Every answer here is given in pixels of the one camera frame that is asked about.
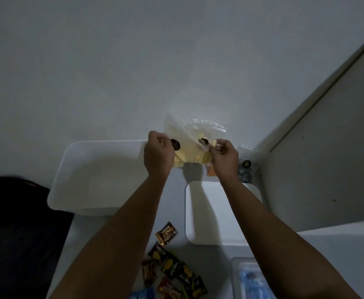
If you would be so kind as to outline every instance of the dark fabric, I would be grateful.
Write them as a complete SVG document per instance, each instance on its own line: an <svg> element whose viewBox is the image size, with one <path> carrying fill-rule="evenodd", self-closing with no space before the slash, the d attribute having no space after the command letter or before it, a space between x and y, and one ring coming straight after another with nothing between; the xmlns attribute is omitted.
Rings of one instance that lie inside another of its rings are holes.
<svg viewBox="0 0 364 299"><path fill-rule="evenodd" d="M73 214L51 210L49 189L0 177L0 298L45 298Z"/></svg>

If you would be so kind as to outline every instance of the person's right hand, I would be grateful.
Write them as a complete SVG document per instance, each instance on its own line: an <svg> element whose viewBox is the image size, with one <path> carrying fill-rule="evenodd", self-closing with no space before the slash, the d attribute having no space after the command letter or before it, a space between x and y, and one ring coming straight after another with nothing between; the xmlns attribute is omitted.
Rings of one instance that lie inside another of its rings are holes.
<svg viewBox="0 0 364 299"><path fill-rule="evenodd" d="M228 140L217 140L216 147L212 145L208 145L208 147L219 180L238 179L239 153L232 143Z"/></svg>

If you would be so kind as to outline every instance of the white wall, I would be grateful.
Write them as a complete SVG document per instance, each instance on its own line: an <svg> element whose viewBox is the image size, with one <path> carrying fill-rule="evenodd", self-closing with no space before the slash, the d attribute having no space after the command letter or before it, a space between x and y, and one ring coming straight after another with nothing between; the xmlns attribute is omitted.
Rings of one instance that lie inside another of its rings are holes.
<svg viewBox="0 0 364 299"><path fill-rule="evenodd" d="M364 220L364 55L261 172L270 209L296 231Z"/></svg>
<svg viewBox="0 0 364 299"><path fill-rule="evenodd" d="M255 147L364 43L364 0L0 0L0 175L165 113Z"/></svg>

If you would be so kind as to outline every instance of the person's left hand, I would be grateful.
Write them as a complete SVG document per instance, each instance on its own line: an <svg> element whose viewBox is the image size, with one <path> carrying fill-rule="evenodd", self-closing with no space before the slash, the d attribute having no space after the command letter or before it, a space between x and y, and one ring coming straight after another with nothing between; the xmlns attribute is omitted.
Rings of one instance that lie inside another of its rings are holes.
<svg viewBox="0 0 364 299"><path fill-rule="evenodd" d="M149 176L167 178L174 165L175 150L165 133L149 132L149 141L144 147L144 165Z"/></svg>

